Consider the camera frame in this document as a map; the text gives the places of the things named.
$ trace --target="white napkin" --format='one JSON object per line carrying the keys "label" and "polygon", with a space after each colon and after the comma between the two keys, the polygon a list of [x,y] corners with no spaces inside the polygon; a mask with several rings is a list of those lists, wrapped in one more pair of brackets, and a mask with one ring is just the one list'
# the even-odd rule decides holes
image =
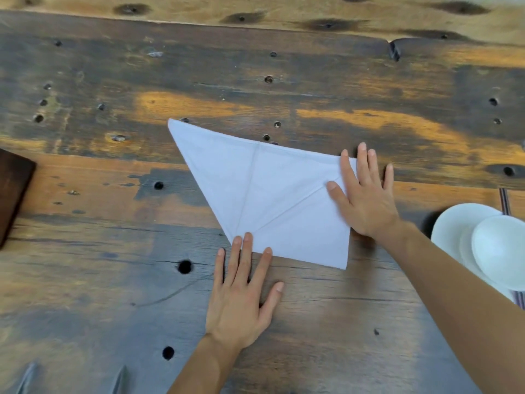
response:
{"label": "white napkin", "polygon": [[[253,251],[346,268],[350,227],[325,185],[345,188],[339,157],[168,122],[230,244],[253,234]],[[356,159],[350,159],[356,171]]]}

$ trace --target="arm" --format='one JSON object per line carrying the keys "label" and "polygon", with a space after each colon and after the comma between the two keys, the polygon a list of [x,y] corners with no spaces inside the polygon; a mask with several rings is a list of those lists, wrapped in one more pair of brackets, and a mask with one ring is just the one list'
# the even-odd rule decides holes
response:
{"label": "arm", "polygon": [[377,156],[358,147],[358,178],[341,154],[346,193],[327,188],[358,233],[374,238],[397,261],[465,370],[485,394],[525,392],[525,312],[399,218],[394,169],[381,185]]}
{"label": "arm", "polygon": [[252,280],[253,237],[235,237],[224,278],[224,249],[215,258],[212,294],[206,314],[206,334],[171,386],[168,394],[219,393],[240,351],[252,344],[272,321],[273,310],[281,299],[283,282],[273,285],[266,302],[259,308],[262,285],[272,261],[266,248]]}

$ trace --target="forearm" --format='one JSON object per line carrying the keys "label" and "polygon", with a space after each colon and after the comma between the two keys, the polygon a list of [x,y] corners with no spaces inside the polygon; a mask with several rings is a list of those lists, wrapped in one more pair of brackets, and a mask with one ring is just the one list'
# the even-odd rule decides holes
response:
{"label": "forearm", "polygon": [[226,348],[212,336],[205,335],[168,394],[219,393],[239,352],[240,349]]}
{"label": "forearm", "polygon": [[479,388],[525,392],[525,313],[411,223],[395,223],[377,241],[403,269]]}

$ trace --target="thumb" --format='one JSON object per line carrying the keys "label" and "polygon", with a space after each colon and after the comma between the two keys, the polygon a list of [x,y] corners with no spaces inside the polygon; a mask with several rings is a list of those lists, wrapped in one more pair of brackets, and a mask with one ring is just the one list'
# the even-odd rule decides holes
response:
{"label": "thumb", "polygon": [[277,307],[277,304],[279,304],[279,301],[281,301],[282,290],[284,287],[284,282],[277,282],[275,285],[273,285],[270,294],[259,310],[259,327],[261,333],[265,331],[268,326],[270,326],[270,322],[272,322],[273,310],[275,310],[275,307]]}
{"label": "thumb", "polygon": [[337,185],[337,182],[328,181],[328,183],[326,183],[326,189],[332,200],[337,204],[339,213],[341,213],[347,224],[350,224],[352,219],[352,205],[341,187]]}

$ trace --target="finger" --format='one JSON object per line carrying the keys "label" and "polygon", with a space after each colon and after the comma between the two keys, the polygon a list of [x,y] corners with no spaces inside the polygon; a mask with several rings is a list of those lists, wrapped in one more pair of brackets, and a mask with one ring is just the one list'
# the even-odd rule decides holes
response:
{"label": "finger", "polygon": [[337,182],[329,181],[326,184],[326,189],[328,194],[335,201],[339,209],[339,213],[343,218],[350,224],[353,214],[353,206],[350,204],[350,201],[346,198],[345,193],[341,189]]}
{"label": "finger", "polygon": [[390,193],[390,195],[394,195],[394,165],[391,163],[386,166],[383,189]]}
{"label": "finger", "polygon": [[268,326],[270,326],[270,322],[272,322],[273,311],[275,310],[275,307],[277,307],[277,304],[279,304],[279,301],[281,301],[282,290],[284,287],[284,282],[277,282],[275,285],[273,285],[270,294],[259,310],[259,333],[262,333]]}
{"label": "finger", "polygon": [[361,142],[358,146],[358,179],[361,185],[368,185],[372,182],[366,157],[366,144],[364,142]]}
{"label": "finger", "polygon": [[244,235],[243,250],[240,252],[239,268],[235,275],[234,284],[246,286],[248,284],[248,275],[252,268],[252,244],[253,235],[246,232]]}
{"label": "finger", "polygon": [[352,193],[359,187],[359,181],[355,176],[354,169],[350,165],[348,159],[348,151],[343,149],[341,152],[341,158],[339,159],[339,166],[341,168],[341,175],[346,187],[346,195],[350,198]]}
{"label": "finger", "polygon": [[224,255],[226,252],[221,247],[215,256],[215,271],[213,272],[213,289],[219,289],[224,279]]}
{"label": "finger", "polygon": [[379,178],[379,167],[377,166],[377,154],[371,149],[368,151],[368,168],[372,182],[381,187],[381,179]]}
{"label": "finger", "polygon": [[262,285],[264,283],[264,279],[266,278],[266,273],[268,272],[268,267],[270,266],[271,262],[272,262],[272,248],[267,247],[266,249],[264,249],[264,252],[259,261],[259,265],[255,269],[252,280],[250,281],[250,286],[253,286],[253,290],[258,292],[259,295],[263,288]]}
{"label": "finger", "polygon": [[228,273],[226,274],[226,279],[224,279],[224,284],[231,286],[237,274],[237,268],[239,266],[239,252],[240,244],[242,239],[240,236],[236,236],[233,239],[232,243],[232,252],[230,253],[230,258],[228,260]]}

